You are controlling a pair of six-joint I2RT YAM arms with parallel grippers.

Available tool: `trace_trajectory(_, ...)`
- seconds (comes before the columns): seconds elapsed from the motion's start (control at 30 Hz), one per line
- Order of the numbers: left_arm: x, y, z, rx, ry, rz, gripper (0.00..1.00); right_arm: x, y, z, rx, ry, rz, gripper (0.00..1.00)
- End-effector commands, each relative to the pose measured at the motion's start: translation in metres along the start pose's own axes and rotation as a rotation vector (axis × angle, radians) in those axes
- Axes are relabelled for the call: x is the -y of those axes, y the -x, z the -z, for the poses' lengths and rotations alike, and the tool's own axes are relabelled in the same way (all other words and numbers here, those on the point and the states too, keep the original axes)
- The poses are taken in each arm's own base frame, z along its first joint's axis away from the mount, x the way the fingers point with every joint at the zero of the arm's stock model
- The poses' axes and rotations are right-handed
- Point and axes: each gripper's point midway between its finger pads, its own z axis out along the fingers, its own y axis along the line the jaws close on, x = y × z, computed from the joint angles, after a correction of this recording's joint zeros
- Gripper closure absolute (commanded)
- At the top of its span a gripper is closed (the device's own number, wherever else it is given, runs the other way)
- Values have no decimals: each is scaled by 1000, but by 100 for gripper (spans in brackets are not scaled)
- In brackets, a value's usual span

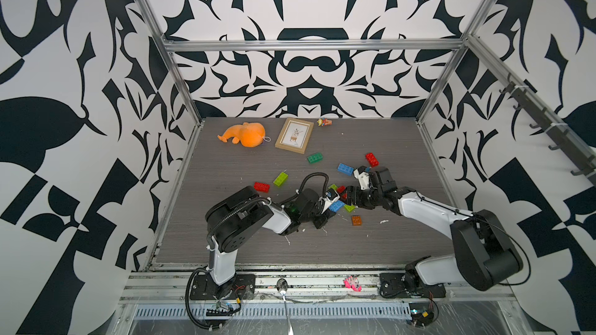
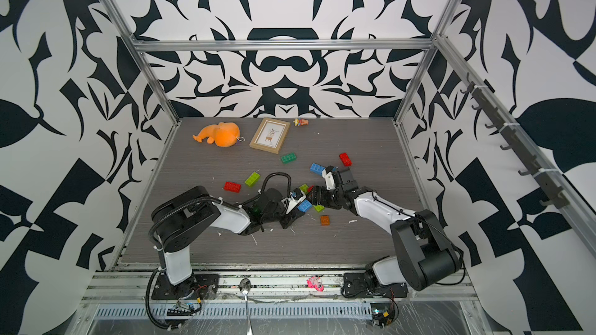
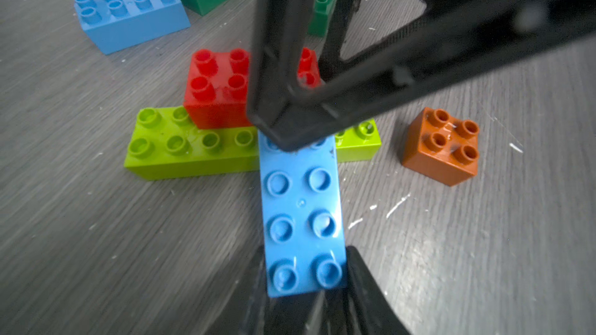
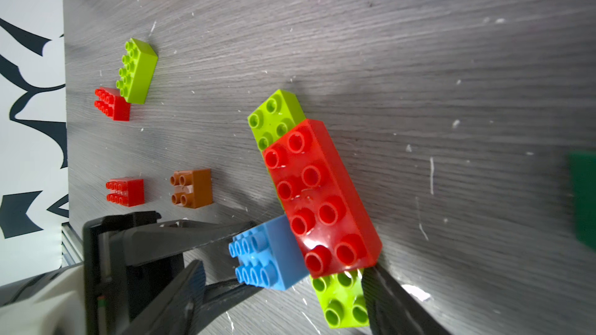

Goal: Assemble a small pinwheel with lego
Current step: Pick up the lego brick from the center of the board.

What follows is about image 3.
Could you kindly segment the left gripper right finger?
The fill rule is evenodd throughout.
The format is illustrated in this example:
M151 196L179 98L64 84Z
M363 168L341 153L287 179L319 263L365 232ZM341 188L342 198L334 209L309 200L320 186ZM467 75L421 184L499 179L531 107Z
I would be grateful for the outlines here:
M403 334L410 331L394 313L366 262L347 247L347 285L325 294L326 334Z

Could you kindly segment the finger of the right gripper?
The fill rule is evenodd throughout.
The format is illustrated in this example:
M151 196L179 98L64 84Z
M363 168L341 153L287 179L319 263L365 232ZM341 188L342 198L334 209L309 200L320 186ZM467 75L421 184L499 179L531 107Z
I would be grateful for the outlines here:
M320 58L323 88L302 106L382 112L595 30L595 0L422 0L415 21L349 59L341 47L358 0L338 0Z
M278 148L295 151L332 133L297 78L314 0L256 0L246 115Z

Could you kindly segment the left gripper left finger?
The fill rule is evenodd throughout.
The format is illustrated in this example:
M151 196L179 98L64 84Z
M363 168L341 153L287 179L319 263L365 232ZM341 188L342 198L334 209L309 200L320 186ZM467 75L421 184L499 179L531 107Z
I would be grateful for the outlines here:
M205 334L274 334L267 294L265 248L260 246L231 297Z

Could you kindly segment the red lego brick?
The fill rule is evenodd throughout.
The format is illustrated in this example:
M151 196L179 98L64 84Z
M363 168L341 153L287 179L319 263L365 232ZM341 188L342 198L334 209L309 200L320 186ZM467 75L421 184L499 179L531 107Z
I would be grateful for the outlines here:
M246 101L251 54L201 49L191 57L183 107L202 130L249 127Z

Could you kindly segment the lime lego brick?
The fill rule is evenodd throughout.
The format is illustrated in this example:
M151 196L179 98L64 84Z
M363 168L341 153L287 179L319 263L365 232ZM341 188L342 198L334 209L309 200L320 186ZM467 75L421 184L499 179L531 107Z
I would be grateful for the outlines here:
M270 141L261 146L262 140L254 127L201 130L181 106L146 108L138 113L124 167L148 181L252 172L259 169L261 154L268 168L329 167L369 161L382 144L372 119L293 153Z

